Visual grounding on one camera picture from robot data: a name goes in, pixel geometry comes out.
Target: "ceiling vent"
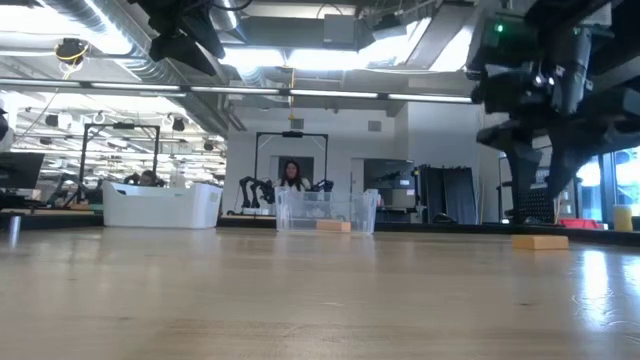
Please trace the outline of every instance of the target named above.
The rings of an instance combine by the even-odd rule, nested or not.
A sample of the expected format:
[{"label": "ceiling vent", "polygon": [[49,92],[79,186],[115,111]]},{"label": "ceiling vent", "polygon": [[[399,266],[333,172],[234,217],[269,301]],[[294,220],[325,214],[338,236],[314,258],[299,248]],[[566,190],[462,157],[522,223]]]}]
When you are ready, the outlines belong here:
[{"label": "ceiling vent", "polygon": [[304,130],[304,119],[291,119],[291,130]]}]

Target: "black metal frame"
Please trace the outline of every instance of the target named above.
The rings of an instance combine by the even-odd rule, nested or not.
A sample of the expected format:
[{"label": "black metal frame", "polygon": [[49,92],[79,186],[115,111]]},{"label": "black metal frame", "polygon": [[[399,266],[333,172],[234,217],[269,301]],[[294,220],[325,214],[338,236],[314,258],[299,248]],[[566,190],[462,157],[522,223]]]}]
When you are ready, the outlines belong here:
[{"label": "black metal frame", "polygon": [[[97,133],[93,134],[93,136],[89,137],[89,130],[92,127],[97,127],[100,128],[100,130],[98,130]],[[105,128],[114,128],[114,129],[120,129],[120,130],[133,130],[133,129],[154,129],[156,131],[156,139],[154,142],[154,151],[153,151],[153,172],[156,172],[156,169],[158,167],[158,151],[160,150],[160,126],[159,125],[137,125],[137,124],[133,124],[133,123],[123,123],[123,122],[119,122],[119,123],[114,123],[114,124],[84,124],[84,135],[82,137],[82,154],[80,155],[80,171],[78,172],[78,179],[80,184],[83,183],[84,181],[84,163],[87,159],[87,145],[89,144],[89,141],[93,140],[94,137],[98,136],[98,134],[100,134],[100,131],[104,130]],[[77,199],[77,201],[79,202],[81,197],[80,195],[80,188],[78,188],[78,192],[76,193],[76,195],[74,195]]]},{"label": "black metal frame", "polygon": [[259,143],[260,143],[260,137],[262,137],[263,135],[274,135],[274,136],[282,136],[283,138],[295,138],[295,139],[299,139],[299,138],[303,138],[305,136],[315,136],[315,137],[321,137],[324,138],[324,179],[323,180],[327,180],[327,159],[328,159],[328,155],[329,155],[329,135],[327,134],[308,134],[308,133],[303,133],[303,132],[297,132],[297,131],[283,131],[283,132],[257,132],[256,133],[256,147],[255,147],[255,154],[254,154],[254,158],[253,158],[253,177],[254,178],[258,178],[258,149],[259,149]]}]

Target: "black curtain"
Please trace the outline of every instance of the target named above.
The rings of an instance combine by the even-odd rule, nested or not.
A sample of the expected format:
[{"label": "black curtain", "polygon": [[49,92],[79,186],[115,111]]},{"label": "black curtain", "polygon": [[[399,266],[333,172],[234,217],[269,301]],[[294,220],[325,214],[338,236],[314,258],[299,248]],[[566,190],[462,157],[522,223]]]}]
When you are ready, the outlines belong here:
[{"label": "black curtain", "polygon": [[446,214],[458,224],[476,223],[476,201],[470,168],[443,169]]},{"label": "black curtain", "polygon": [[422,194],[421,203],[427,208],[422,222],[431,224],[435,215],[446,212],[441,168],[426,165],[420,167],[420,193]]}]

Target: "ceiling beam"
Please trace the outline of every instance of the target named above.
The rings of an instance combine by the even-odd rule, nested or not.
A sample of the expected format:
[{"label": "ceiling beam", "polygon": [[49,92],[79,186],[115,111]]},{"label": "ceiling beam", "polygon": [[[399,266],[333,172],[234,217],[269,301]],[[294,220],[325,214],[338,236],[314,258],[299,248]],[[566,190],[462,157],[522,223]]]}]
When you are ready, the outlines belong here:
[{"label": "ceiling beam", "polygon": [[474,7],[469,4],[440,6],[427,31],[411,53],[407,65],[429,69],[449,42],[460,32],[473,11]]}]

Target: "computer monitor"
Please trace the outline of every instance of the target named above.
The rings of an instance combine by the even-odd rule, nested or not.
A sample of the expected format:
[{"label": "computer monitor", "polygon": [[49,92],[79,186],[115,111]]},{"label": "computer monitor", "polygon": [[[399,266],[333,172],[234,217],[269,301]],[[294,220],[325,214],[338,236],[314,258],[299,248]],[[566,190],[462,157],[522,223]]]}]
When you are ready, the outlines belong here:
[{"label": "computer monitor", "polygon": [[44,154],[0,153],[0,188],[35,189]]}]

